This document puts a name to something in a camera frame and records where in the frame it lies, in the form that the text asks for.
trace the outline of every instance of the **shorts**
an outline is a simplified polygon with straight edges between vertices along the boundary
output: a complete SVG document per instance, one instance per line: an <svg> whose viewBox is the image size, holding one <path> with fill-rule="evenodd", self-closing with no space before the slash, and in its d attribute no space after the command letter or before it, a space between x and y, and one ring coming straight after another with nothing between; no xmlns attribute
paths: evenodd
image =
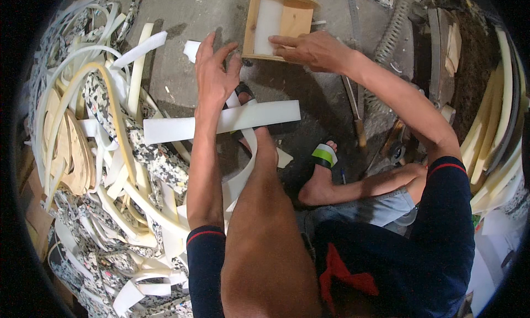
<svg viewBox="0 0 530 318"><path fill-rule="evenodd" d="M346 202L328 205L314 210L296 211L296 222L301 233L313 239L315 228L328 220L367 222L376 226L385 226L415 207L407 188L401 187L389 193Z"/></svg>

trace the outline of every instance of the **hand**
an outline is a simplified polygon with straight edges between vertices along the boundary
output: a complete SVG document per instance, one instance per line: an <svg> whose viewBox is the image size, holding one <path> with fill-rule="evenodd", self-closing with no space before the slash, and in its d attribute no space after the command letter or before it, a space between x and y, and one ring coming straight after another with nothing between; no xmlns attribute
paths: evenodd
<svg viewBox="0 0 530 318"><path fill-rule="evenodd" d="M269 42L279 44L275 49L275 56L281 56L287 62L307 65L315 72L344 74L348 67L347 55L352 51L324 31L301 34L298 38L270 36ZM291 46L294 49L286 49L283 46Z"/></svg>
<svg viewBox="0 0 530 318"><path fill-rule="evenodd" d="M237 43L229 43L214 54L214 38L215 31L206 36L195 56L195 73L199 88L197 109L220 113L224 103L239 84L241 56L235 53L225 72L222 61L235 50Z"/></svg>

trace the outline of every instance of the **leg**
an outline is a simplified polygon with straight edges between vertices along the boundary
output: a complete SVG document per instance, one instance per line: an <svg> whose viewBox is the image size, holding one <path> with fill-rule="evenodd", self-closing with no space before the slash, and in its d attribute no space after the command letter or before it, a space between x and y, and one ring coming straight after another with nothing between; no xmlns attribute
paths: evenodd
<svg viewBox="0 0 530 318"><path fill-rule="evenodd" d="M328 141L326 144L336 151L336 144L333 141ZM361 181L334 185L331 181L331 170L315 165L313 176L300 190L298 199L309 206L338 204L383 195L406 187L414 204L417 204L420 202L426 177L425 167L420 164L407 164L399 169L376 174Z"/></svg>
<svg viewBox="0 0 530 318"><path fill-rule="evenodd" d="M227 317L320 316L315 269L277 175L267 128L255 130L258 153L230 219L221 298Z"/></svg>

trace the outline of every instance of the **concrete floor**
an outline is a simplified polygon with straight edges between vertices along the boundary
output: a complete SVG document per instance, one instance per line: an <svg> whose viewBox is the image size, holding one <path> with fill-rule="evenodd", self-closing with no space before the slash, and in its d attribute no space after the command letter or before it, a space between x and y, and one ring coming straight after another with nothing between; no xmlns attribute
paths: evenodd
<svg viewBox="0 0 530 318"><path fill-rule="evenodd" d="M130 0L117 1L122 11L127 11ZM197 85L194 65L182 54L187 40L201 41L210 31L217 31L216 45L231 41L240 43L242 50L249 0L143 0L124 50L137 45L145 23L155 23L155 30L168 31L166 44L146 57L142 86L171 116L193 116L197 104ZM315 21L326 20L319 30L327 30L346 44L352 42L351 19L347 0L317 0L321 8L313 14ZM372 0L357 0L362 30L360 43L368 56L373 56L392 11ZM402 34L395 60L402 75L412 78L414 45L411 26ZM301 186L309 179L312 168L311 152L318 143L331 138L338 142L339 162L333 169L333 179L340 182L340 169L346 179L359 179L367 160L357 149L353 115L345 89L338 75L312 73L302 66L266 60L249 59L241 70L241 80L254 92L258 102L298 99L301 121L269 127L279 147L294 156L294 160L280 176L287 193L296 197ZM378 142L369 140L372 153ZM218 136L221 169L225 178L236 174L248 162L242 145L233 142L229 135Z"/></svg>

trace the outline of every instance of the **shirt sleeve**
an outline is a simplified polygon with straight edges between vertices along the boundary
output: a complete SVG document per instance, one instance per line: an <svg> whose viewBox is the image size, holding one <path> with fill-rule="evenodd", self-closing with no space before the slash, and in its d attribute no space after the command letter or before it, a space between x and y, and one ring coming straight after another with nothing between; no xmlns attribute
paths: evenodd
<svg viewBox="0 0 530 318"><path fill-rule="evenodd" d="M468 280L475 250L471 189L464 165L446 156L429 167L410 240Z"/></svg>
<svg viewBox="0 0 530 318"><path fill-rule="evenodd" d="M189 288L195 318L224 317L221 268L225 242L225 233L217 226L201 226L188 235Z"/></svg>

